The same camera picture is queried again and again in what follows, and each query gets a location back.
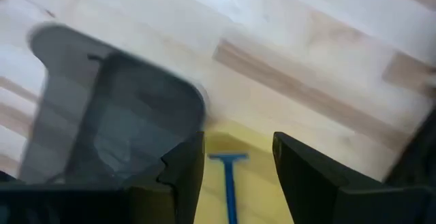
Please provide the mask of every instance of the wooden surface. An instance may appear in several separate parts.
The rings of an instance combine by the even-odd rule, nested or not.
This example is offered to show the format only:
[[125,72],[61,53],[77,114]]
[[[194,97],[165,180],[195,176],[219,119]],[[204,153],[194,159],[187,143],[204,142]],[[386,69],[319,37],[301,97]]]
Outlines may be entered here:
[[[29,34],[56,22],[194,83],[209,127],[235,123],[265,138],[283,131],[382,180],[433,105],[426,84],[436,57],[432,5],[0,0],[0,167],[17,173],[44,90],[47,73]],[[272,141],[246,143],[271,152]]]

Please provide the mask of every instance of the yellow surface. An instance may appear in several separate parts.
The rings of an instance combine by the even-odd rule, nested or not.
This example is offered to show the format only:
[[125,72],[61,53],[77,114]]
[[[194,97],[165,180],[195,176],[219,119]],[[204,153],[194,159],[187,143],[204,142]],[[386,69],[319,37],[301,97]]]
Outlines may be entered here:
[[252,131],[226,121],[205,133],[206,158],[196,224],[228,223],[224,169],[209,153],[247,153],[248,160],[234,165],[236,201],[240,224],[293,223],[280,187],[271,147],[273,135]]

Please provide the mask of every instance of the plastic device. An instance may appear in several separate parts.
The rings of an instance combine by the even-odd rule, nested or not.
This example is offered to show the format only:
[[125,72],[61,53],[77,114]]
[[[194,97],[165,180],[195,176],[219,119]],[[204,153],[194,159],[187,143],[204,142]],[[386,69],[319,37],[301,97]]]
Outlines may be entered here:
[[31,48],[48,78],[0,223],[193,223],[204,102],[189,83],[62,26]]
[[295,224],[436,223],[432,186],[383,184],[284,133],[272,149]]

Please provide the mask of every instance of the butcher block countertop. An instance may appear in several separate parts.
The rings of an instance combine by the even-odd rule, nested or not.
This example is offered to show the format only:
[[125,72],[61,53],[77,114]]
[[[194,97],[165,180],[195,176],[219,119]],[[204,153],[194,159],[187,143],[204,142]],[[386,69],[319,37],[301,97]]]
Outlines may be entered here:
[[57,23],[190,81],[207,129],[254,131],[270,140],[247,143],[265,153],[283,131],[383,180],[433,106],[435,10],[436,0],[0,0],[0,167],[17,174],[47,79],[29,35]]

